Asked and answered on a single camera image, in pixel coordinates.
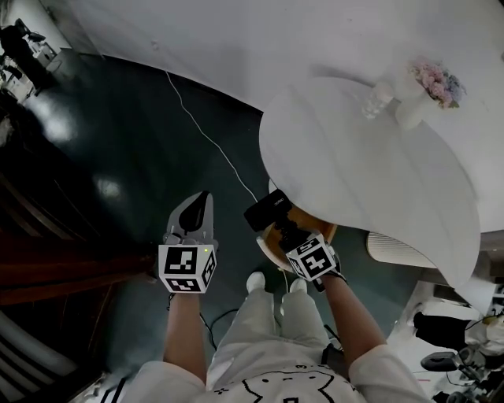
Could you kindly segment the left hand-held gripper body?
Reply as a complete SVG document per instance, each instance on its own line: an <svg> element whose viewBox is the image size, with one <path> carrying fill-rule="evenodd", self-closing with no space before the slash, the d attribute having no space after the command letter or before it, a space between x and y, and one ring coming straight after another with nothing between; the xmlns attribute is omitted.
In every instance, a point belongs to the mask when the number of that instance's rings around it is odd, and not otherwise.
<svg viewBox="0 0 504 403"><path fill-rule="evenodd" d="M168 231L158 247L158 276L170 293L204 294L217 267L213 230Z"/></svg>

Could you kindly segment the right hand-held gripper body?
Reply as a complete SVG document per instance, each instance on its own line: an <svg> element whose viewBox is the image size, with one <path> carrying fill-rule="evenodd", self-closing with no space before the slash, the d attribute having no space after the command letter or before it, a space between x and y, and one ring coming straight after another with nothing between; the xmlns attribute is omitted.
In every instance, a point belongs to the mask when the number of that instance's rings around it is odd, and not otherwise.
<svg viewBox="0 0 504 403"><path fill-rule="evenodd" d="M336 269L334 250L322 234L312 234L303 244L287 253L291 267L304 280L315 280Z"/></svg>

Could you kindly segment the black hair dryer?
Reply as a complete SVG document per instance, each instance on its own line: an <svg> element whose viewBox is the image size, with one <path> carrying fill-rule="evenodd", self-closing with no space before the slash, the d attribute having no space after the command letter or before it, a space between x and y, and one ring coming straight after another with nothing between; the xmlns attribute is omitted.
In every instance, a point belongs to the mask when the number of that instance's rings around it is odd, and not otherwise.
<svg viewBox="0 0 504 403"><path fill-rule="evenodd" d="M311 232L303 230L291 219L288 213L292 204L281 190L275 190L256 202L244 213L247 223L255 232L264 231L268 226L280 232L279 246L288 253L306 242Z"/></svg>

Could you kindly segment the person's left forearm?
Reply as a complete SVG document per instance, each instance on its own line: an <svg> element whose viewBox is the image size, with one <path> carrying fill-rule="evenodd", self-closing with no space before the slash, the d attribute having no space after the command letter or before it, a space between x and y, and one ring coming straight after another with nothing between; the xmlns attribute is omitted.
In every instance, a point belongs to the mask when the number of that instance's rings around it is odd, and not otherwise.
<svg viewBox="0 0 504 403"><path fill-rule="evenodd" d="M170 301L163 361L206 384L206 357L198 294L175 294Z"/></svg>

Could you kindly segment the person's right forearm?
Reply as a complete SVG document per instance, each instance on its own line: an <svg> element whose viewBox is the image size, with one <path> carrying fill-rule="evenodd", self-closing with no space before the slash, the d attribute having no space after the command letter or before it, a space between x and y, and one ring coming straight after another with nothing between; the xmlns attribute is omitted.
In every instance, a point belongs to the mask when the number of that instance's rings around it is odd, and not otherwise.
<svg viewBox="0 0 504 403"><path fill-rule="evenodd" d="M341 277L321 278L349 368L358 358L387 342L377 322Z"/></svg>

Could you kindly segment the white oval table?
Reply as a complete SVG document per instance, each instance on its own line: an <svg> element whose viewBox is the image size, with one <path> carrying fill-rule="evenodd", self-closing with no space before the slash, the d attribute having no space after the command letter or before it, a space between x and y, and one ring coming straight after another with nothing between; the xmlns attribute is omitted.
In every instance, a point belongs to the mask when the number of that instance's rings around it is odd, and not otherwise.
<svg viewBox="0 0 504 403"><path fill-rule="evenodd" d="M461 287L480 249L472 185L427 124L403 131L389 112L366 118L370 91L336 77L284 88L260 123L269 178L310 215L402 242Z"/></svg>

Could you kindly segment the person's white trousers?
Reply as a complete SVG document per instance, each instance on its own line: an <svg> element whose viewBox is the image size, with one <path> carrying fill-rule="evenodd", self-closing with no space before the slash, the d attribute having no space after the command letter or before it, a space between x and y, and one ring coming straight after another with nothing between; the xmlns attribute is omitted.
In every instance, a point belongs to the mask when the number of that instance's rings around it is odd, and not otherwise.
<svg viewBox="0 0 504 403"><path fill-rule="evenodd" d="M315 301L303 289L283 296L276 329L272 294L252 290L220 342L207 373L206 389L296 365L319 364L329 337Z"/></svg>

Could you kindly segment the black waist pack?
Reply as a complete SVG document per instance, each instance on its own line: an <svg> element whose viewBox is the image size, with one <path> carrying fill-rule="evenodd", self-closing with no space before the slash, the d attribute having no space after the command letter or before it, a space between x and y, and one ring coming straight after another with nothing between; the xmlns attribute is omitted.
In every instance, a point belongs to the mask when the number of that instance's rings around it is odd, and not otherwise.
<svg viewBox="0 0 504 403"><path fill-rule="evenodd" d="M347 362L342 349L337 349L332 343L329 343L323 350L321 363L327 365L331 370L342 376L344 379L349 379Z"/></svg>

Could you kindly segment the black bag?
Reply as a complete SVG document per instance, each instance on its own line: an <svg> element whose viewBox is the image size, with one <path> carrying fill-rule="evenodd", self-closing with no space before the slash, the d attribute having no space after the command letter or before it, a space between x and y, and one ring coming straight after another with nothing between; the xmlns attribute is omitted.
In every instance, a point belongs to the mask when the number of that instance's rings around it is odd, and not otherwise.
<svg viewBox="0 0 504 403"><path fill-rule="evenodd" d="M431 316L418 312L413 317L415 336L433 346L460 351L467 344L465 329L469 320L449 316Z"/></svg>

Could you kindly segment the black grey device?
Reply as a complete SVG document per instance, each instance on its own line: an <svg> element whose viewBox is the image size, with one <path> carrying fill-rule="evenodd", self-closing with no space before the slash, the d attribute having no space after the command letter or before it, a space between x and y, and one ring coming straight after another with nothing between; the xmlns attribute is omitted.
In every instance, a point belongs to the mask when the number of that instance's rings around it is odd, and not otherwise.
<svg viewBox="0 0 504 403"><path fill-rule="evenodd" d="M465 359L469 359L471 349L465 347L460 351L437 352L427 355L421 360L421 367L430 372L454 372L465 365Z"/></svg>

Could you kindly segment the clear glass cup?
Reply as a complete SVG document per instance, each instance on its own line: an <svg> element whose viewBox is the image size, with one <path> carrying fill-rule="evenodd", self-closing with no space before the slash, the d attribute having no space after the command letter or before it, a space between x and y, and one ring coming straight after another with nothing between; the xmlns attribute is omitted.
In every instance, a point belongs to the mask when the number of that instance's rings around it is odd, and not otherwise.
<svg viewBox="0 0 504 403"><path fill-rule="evenodd" d="M366 119L373 120L384 110L386 106L386 102L371 94L364 100L361 106L361 112Z"/></svg>
<svg viewBox="0 0 504 403"><path fill-rule="evenodd" d="M379 102L388 104L395 97L394 88L389 83L380 81L372 89L372 96Z"/></svg>

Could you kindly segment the white striped bedding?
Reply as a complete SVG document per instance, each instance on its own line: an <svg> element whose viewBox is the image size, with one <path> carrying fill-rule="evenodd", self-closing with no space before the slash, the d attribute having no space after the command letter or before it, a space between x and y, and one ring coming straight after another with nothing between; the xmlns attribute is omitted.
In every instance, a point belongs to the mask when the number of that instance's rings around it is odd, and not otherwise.
<svg viewBox="0 0 504 403"><path fill-rule="evenodd" d="M19 401L77 368L0 311L0 403Z"/></svg>

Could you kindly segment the white flower vase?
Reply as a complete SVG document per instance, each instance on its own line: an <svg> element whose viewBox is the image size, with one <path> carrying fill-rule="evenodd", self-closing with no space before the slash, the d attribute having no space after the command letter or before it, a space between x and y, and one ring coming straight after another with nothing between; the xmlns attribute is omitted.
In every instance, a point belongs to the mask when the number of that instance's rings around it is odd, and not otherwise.
<svg viewBox="0 0 504 403"><path fill-rule="evenodd" d="M418 96L404 99L395 111L395 119L403 131L417 127L437 106L437 102L423 91Z"/></svg>

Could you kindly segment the white fabric bundle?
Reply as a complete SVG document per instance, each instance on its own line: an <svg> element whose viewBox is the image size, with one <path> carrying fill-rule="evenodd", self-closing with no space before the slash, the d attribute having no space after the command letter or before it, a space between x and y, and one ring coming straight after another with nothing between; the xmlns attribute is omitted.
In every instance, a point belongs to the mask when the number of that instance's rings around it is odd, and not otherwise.
<svg viewBox="0 0 504 403"><path fill-rule="evenodd" d="M504 355L504 314L470 321L465 328L465 343L477 346L483 355Z"/></svg>

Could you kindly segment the pink flower bouquet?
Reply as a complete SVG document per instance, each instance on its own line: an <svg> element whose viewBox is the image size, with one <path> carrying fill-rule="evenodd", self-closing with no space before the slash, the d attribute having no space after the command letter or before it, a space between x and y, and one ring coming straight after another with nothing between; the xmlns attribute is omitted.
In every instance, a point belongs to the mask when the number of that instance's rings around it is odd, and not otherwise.
<svg viewBox="0 0 504 403"><path fill-rule="evenodd" d="M467 94L460 79L441 61L419 57L409 64L409 73L441 109L457 109Z"/></svg>

